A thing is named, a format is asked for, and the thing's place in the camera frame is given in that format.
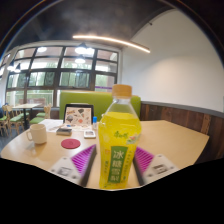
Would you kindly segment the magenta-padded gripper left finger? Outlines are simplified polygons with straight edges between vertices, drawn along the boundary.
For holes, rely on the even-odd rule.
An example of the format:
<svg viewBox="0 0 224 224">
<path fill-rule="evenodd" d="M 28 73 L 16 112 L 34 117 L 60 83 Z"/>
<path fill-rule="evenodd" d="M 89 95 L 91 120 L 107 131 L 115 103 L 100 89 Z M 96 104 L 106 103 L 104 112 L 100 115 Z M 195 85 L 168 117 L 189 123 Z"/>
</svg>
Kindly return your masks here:
<svg viewBox="0 0 224 224">
<path fill-rule="evenodd" d="M 85 187 L 96 154 L 96 145 L 92 145 L 72 157 L 60 158 L 49 169 L 49 172 L 67 181 Z"/>
</svg>

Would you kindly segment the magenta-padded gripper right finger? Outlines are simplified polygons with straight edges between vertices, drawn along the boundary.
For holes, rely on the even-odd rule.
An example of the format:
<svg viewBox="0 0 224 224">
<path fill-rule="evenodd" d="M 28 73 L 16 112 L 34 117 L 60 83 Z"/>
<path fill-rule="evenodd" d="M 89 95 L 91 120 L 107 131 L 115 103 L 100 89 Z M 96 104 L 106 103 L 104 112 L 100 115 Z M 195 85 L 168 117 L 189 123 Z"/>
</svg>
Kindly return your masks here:
<svg viewBox="0 0 224 224">
<path fill-rule="evenodd" d="M 140 147 L 136 148 L 133 164 L 141 186 L 157 181 L 179 170 L 163 154 L 153 155 Z"/>
</svg>

